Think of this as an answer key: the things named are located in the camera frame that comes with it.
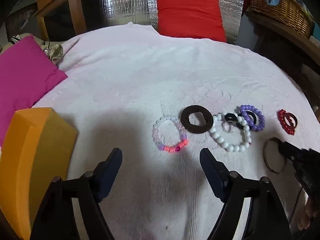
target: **pink and clear beaded bracelet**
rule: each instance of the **pink and clear beaded bracelet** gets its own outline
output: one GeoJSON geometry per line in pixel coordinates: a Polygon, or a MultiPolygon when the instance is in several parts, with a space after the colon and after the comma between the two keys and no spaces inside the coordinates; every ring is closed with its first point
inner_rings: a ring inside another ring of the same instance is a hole
{"type": "Polygon", "coordinates": [[[167,151],[169,153],[179,152],[181,150],[181,148],[184,147],[185,145],[187,145],[189,142],[189,140],[187,138],[187,132],[186,132],[184,126],[182,125],[182,123],[180,122],[179,118],[175,117],[175,116],[170,116],[170,115],[162,116],[159,120],[156,121],[156,124],[153,125],[152,137],[153,137],[153,141],[155,142],[155,144],[159,150],[167,151]],[[164,145],[164,143],[160,140],[159,135],[158,135],[159,125],[162,122],[165,122],[168,120],[171,120],[172,122],[174,122],[175,126],[178,128],[179,133],[180,133],[181,141],[178,144],[176,144],[175,146],[164,145]]]}

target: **magenta cushion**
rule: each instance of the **magenta cushion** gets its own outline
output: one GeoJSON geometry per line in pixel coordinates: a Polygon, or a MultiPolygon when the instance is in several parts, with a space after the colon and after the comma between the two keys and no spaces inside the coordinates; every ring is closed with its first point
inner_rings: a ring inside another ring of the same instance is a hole
{"type": "Polygon", "coordinates": [[[0,146],[14,112],[32,107],[67,77],[48,59],[32,35],[0,55],[0,146]]]}

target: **yellow box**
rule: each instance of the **yellow box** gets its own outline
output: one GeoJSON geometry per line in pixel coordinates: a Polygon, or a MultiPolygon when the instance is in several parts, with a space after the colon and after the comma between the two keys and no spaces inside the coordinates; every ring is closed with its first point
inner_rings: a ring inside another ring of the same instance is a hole
{"type": "Polygon", "coordinates": [[[2,147],[0,207],[23,240],[54,176],[66,179],[78,132],[51,108],[16,111],[2,147]]]}

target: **pink bead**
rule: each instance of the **pink bead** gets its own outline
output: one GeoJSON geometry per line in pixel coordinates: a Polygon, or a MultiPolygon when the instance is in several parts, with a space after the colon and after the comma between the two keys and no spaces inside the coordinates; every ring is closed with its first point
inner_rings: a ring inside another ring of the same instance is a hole
{"type": "Polygon", "coordinates": [[[183,142],[184,145],[187,145],[189,140],[188,139],[183,139],[182,142],[183,142]]]}

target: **wicker basket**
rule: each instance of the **wicker basket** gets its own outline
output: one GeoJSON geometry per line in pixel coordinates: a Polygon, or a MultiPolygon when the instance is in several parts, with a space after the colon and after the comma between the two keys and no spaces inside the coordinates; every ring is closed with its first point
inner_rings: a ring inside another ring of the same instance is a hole
{"type": "Polygon", "coordinates": [[[277,6],[270,6],[266,0],[250,0],[253,11],[262,13],[283,24],[294,28],[309,38],[313,21],[295,0],[280,0],[277,6]]]}

